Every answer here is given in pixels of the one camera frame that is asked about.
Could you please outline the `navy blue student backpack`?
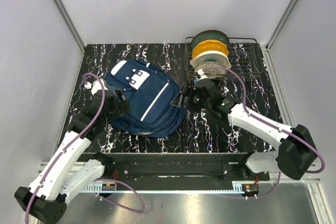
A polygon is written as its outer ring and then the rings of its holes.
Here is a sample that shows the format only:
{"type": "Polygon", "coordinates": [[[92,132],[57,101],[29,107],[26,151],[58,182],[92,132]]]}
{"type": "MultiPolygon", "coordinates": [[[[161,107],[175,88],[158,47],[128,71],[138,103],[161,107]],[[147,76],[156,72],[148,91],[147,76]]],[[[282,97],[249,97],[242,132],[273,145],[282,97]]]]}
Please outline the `navy blue student backpack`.
{"type": "Polygon", "coordinates": [[[109,123],[130,134],[167,137],[182,123],[185,110],[171,105],[179,85],[156,65],[121,60],[104,78],[106,87],[121,90],[131,110],[109,123]]]}

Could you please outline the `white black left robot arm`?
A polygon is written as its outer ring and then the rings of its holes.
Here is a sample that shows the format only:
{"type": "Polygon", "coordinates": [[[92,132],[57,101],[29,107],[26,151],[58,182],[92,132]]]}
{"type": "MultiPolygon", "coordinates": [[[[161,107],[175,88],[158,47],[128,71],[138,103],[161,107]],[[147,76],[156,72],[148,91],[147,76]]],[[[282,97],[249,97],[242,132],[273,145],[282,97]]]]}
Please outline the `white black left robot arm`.
{"type": "Polygon", "coordinates": [[[99,88],[91,101],[71,121],[61,145],[43,171],[29,184],[19,187],[14,197],[25,211],[25,222],[33,216],[43,223],[57,223],[69,203],[91,182],[116,175],[113,158],[93,154],[73,175],[68,173],[77,159],[102,131],[100,122],[130,111],[121,90],[99,88]]]}

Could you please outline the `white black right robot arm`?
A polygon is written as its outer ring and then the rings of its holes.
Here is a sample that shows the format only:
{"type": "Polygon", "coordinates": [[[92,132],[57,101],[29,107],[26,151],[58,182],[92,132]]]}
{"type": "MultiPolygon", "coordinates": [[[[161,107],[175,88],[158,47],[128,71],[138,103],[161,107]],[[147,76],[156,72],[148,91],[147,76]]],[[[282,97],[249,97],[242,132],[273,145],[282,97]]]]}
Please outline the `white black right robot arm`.
{"type": "Polygon", "coordinates": [[[171,104],[188,110],[206,109],[213,117],[252,133],[274,148],[271,152],[249,153],[239,162],[238,173],[244,180],[261,172],[281,172],[300,180],[318,157],[305,126],[292,127],[262,116],[231,96],[222,95],[208,78],[183,84],[171,104]]]}

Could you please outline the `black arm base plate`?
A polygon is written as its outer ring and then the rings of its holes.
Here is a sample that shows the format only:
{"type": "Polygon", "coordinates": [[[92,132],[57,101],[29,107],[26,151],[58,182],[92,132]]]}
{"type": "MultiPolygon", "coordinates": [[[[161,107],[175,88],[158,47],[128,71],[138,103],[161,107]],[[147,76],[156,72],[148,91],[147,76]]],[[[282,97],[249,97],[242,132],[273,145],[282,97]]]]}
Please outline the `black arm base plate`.
{"type": "Polygon", "coordinates": [[[219,181],[268,181],[268,173],[254,174],[237,164],[219,162],[117,162],[114,175],[119,180],[132,180],[141,177],[180,178],[205,177],[219,181]]]}

